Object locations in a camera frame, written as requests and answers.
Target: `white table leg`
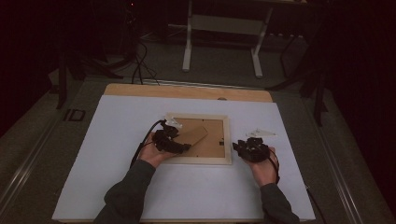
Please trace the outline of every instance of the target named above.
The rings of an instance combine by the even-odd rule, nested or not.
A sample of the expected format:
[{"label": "white table leg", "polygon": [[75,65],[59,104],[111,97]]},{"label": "white table leg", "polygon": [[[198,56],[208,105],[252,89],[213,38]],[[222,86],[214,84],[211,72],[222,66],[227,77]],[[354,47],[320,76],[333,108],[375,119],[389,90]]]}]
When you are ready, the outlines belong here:
[{"label": "white table leg", "polygon": [[262,78],[262,67],[260,65],[259,51],[262,47],[262,41],[264,40],[265,32],[267,30],[268,22],[271,19],[272,12],[273,8],[268,8],[267,16],[265,18],[265,21],[262,23],[262,28],[259,33],[259,41],[256,47],[251,49],[251,59],[253,61],[254,74],[256,75],[256,78]]},{"label": "white table leg", "polygon": [[187,43],[186,49],[184,50],[183,59],[183,72],[190,71],[190,61],[191,61],[191,17],[192,17],[192,0],[189,1],[189,17],[187,18]]}]

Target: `wooden board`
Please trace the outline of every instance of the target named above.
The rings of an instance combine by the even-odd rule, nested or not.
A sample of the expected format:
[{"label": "wooden board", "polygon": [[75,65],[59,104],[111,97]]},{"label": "wooden board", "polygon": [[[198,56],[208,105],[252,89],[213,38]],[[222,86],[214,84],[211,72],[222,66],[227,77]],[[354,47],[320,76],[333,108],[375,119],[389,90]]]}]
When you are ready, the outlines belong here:
[{"label": "wooden board", "polygon": [[225,115],[207,114],[178,114],[167,113],[166,117],[174,118],[183,127],[178,129],[178,134],[196,131],[199,141],[193,136],[183,137],[181,142],[191,139],[196,142],[188,151],[167,160],[167,163],[184,164],[231,164],[231,142],[228,117]]},{"label": "wooden board", "polygon": [[150,86],[109,84],[105,95],[148,96],[185,99],[232,100],[250,102],[273,102],[268,91],[237,90],[226,88]]}]

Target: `white paper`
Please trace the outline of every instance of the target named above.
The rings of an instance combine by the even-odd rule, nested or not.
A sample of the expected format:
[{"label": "white paper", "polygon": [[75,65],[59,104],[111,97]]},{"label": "white paper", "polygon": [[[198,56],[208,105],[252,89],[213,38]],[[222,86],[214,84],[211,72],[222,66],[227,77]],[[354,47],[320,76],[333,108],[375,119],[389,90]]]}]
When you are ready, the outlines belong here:
[{"label": "white paper", "polygon": [[[279,187],[300,219],[315,219],[300,170],[275,103],[104,95],[53,214],[55,220],[94,219],[109,188],[123,179],[149,128],[168,112],[221,114],[232,142],[260,127],[280,161]],[[261,219],[260,192],[233,150],[232,165],[162,164],[148,187],[142,221]]]}]

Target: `dark sleeve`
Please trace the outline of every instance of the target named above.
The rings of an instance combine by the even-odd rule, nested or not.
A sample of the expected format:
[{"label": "dark sleeve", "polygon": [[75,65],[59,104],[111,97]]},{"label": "dark sleeve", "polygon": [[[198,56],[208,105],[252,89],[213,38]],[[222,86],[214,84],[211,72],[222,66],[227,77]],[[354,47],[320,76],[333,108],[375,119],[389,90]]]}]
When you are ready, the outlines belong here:
[{"label": "dark sleeve", "polygon": [[291,212],[289,201],[276,184],[264,185],[260,192],[264,223],[300,223],[300,219]]},{"label": "dark sleeve", "polygon": [[146,190],[154,172],[151,164],[137,160],[121,182],[107,192],[106,205],[93,223],[139,223]]}]

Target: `dark background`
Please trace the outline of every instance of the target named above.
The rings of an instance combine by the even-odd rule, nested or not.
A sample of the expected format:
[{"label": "dark background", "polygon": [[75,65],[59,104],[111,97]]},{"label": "dark background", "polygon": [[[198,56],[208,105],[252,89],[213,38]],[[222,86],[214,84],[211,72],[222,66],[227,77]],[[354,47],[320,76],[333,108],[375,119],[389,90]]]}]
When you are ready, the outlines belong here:
[{"label": "dark background", "polygon": [[[185,24],[187,1],[135,3],[139,7],[136,17],[159,35],[166,35],[164,25],[168,22]],[[50,89],[48,73],[58,67],[60,30],[73,40],[68,43],[70,48],[92,57],[100,58],[107,50],[122,53],[122,49],[114,47],[121,41],[122,4],[121,1],[107,4],[107,8],[113,7],[111,11],[105,11],[106,7],[99,4],[98,22],[90,1],[0,3],[0,136]],[[317,46],[317,51],[323,54],[331,52],[326,54],[332,65],[326,86],[394,215],[395,11],[396,6],[390,1],[335,2]],[[101,42],[97,36],[103,36],[109,29],[114,35]]]}]

